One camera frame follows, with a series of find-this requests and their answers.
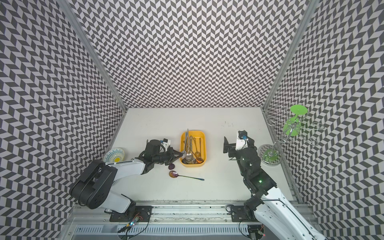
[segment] iridescent spoon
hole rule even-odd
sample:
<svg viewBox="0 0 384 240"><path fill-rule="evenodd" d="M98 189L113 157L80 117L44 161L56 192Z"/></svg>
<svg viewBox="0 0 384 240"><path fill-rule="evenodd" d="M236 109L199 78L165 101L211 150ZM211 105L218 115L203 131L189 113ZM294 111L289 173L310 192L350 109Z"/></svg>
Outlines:
<svg viewBox="0 0 384 240"><path fill-rule="evenodd" d="M187 177L187 176L179 175L176 171L173 171L173 170L169 172L169 175L170 175L170 177L173 177L173 178L177 178L177 177ZM189 178L193 178L193 179L197 179L197 180L204 181L203 178L197 178L197 177L189 177Z"/></svg>

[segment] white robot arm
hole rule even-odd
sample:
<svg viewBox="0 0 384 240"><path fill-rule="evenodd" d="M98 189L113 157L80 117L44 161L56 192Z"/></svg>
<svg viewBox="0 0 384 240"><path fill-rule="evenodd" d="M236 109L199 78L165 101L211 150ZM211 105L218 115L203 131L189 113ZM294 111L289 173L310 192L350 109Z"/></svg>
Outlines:
<svg viewBox="0 0 384 240"><path fill-rule="evenodd" d="M278 187L272 187L260 198L253 212L255 218L268 227L280 240L324 240L319 233L284 197Z"/></svg>
<svg viewBox="0 0 384 240"><path fill-rule="evenodd" d="M223 153L236 158L244 184L252 197L244 203L249 220L258 220L280 240L325 240L285 198L271 177L261 169L255 141L239 131L235 144L224 138Z"/></svg>
<svg viewBox="0 0 384 240"><path fill-rule="evenodd" d="M108 165L107 167L114 167L117 169L113 180L115 183L116 180L120 178L142 174L145 168L145 163L138 159L132 159L132 161L115 163ZM128 197L110 190L107 198L100 205L100 208L105 208L107 212L116 211L118 213L125 213L130 204L131 200Z"/></svg>

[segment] metal spoon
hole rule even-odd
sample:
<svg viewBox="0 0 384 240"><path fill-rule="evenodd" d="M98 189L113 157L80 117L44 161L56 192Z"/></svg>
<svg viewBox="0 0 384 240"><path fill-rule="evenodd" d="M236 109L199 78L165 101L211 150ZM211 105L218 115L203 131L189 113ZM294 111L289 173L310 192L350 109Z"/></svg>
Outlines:
<svg viewBox="0 0 384 240"><path fill-rule="evenodd" d="M197 164L200 164L200 163L203 163L203 162L204 162L204 159L202 159L202 158L200 158L200 157L197 157L196 155L195 155L195 157L196 157L196 162L197 162Z"/></svg>
<svg viewBox="0 0 384 240"><path fill-rule="evenodd" d="M193 157L192 140L193 140L193 137L189 136L189 140L188 140L189 147L188 147L187 154L185 156L185 161L187 162L187 164L194 164L196 162L195 158Z"/></svg>
<svg viewBox="0 0 384 240"><path fill-rule="evenodd" d="M196 138L195 137L193 138L193 141L195 142L195 146L196 146L195 156L196 157L200 157L201 153L197 150L197 143L196 143Z"/></svg>
<svg viewBox="0 0 384 240"><path fill-rule="evenodd" d="M187 177L187 176L179 175L176 171L173 171L173 170L169 172L169 175L170 175L170 177L173 177L173 178ZM203 178L197 178L197 177L189 177L189 178L193 178L193 179L204 181Z"/></svg>

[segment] bowl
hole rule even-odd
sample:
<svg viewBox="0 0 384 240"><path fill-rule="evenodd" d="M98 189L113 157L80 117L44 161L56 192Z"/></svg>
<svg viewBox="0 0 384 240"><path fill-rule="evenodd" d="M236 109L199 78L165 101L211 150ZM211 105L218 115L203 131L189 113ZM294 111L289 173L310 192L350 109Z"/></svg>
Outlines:
<svg viewBox="0 0 384 240"><path fill-rule="evenodd" d="M121 162L124 160L124 150L121 148L114 148L107 152L103 158L104 162L107 163L114 163L114 162Z"/></svg>

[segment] yellow tray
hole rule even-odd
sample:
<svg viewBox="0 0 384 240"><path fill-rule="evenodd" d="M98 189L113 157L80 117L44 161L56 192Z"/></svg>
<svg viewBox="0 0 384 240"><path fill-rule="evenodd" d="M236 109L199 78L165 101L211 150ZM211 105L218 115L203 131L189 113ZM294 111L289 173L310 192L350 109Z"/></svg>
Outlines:
<svg viewBox="0 0 384 240"><path fill-rule="evenodd" d="M207 161L207 146L205 144L205 134L202 131L189 131L189 135L193 136L196 138L196 144L197 144L197 149L199 152L201 152L201 158L204 160L202 163L199 164L184 164L182 162L182 158L180 158L181 164L183 164L186 167L201 167L204 165L204 163ZM181 135L181 140L180 140L180 152L184 151L184 143L185 141L185 132ZM195 142L192 142L192 151L195 153L196 152L196 146Z"/></svg>

